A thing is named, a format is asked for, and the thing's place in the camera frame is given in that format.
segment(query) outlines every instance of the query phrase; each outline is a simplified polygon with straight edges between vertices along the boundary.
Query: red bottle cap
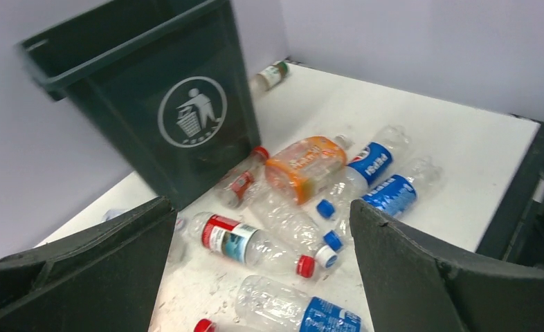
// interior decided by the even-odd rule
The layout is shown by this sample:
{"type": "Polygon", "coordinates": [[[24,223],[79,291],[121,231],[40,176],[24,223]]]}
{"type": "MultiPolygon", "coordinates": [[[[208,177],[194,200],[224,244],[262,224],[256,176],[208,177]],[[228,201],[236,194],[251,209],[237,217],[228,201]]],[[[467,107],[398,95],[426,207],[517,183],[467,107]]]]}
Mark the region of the red bottle cap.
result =
{"type": "Polygon", "coordinates": [[[301,256],[296,265],[296,274],[305,278],[310,278],[315,272],[315,259],[310,256],[301,256]]]}
{"type": "Polygon", "coordinates": [[[194,327],[194,332],[216,332],[215,328],[217,325],[210,320],[199,320],[197,325],[194,327]]]}
{"type": "Polygon", "coordinates": [[[255,147],[252,153],[261,154],[266,160],[270,159],[270,154],[268,150],[263,147],[255,147]]]}

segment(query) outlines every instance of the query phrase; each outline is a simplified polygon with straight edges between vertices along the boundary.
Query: black table edge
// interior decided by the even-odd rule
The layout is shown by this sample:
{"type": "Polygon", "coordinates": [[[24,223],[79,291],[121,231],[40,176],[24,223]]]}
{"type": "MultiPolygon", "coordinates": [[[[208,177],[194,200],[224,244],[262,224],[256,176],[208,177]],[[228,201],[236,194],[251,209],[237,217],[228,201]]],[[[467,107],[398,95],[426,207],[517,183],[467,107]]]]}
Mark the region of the black table edge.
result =
{"type": "Polygon", "coordinates": [[[544,122],[537,122],[541,126],[476,250],[480,255],[504,259],[523,215],[530,208],[544,167],[544,122]]]}

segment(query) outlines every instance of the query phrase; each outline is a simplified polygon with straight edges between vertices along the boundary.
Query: large orange bottle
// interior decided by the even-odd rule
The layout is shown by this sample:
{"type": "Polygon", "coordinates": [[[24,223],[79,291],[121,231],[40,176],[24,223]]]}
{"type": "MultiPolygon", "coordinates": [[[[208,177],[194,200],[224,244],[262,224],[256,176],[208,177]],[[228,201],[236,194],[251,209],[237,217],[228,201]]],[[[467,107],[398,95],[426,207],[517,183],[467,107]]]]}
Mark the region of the large orange bottle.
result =
{"type": "Polygon", "coordinates": [[[313,136],[293,143],[266,161],[266,180],[297,204],[303,204],[331,184],[347,164],[352,145],[345,136],[330,140],[313,136]]]}

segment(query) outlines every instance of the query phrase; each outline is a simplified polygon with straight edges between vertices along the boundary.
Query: orange bottle label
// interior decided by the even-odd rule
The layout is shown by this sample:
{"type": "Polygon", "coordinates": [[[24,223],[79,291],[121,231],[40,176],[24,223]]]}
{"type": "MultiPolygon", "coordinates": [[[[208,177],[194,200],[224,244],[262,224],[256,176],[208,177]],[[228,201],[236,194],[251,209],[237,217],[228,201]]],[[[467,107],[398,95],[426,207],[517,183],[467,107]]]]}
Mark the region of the orange bottle label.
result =
{"type": "Polygon", "coordinates": [[[323,188],[321,181],[347,163],[345,152],[324,136],[314,136],[282,150],[266,162],[284,178],[281,183],[269,178],[276,187],[292,187],[296,203],[303,204],[323,188]]]}

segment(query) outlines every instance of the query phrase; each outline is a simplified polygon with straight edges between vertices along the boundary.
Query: white table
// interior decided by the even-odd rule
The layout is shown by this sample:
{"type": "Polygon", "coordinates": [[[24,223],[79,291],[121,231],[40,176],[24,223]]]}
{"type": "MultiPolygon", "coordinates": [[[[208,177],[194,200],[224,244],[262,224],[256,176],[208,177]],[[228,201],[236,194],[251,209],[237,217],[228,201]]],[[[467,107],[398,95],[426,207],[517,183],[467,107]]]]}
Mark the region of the white table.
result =
{"type": "MultiPolygon", "coordinates": [[[[403,125],[413,139],[414,156],[431,155],[445,169],[446,181],[401,220],[475,251],[538,124],[300,66],[291,66],[291,70],[285,83],[255,105],[262,142],[271,153],[307,136],[345,133],[355,142],[349,153],[353,156],[382,126],[403,125]]],[[[41,244],[96,225],[108,209],[134,208],[155,196],[134,172],[41,244]]],[[[305,209],[322,227],[333,227],[314,213],[315,204],[305,209]]],[[[222,207],[211,193],[181,214],[190,217],[202,211],[260,224],[248,210],[222,207]]],[[[234,324],[235,293],[250,274],[254,272],[197,243],[187,245],[183,262],[166,266],[150,331],[160,327],[162,331],[191,331],[203,317],[234,324]]],[[[341,305],[371,326],[352,248],[340,254],[337,269],[313,281],[279,280],[341,305]]]]}

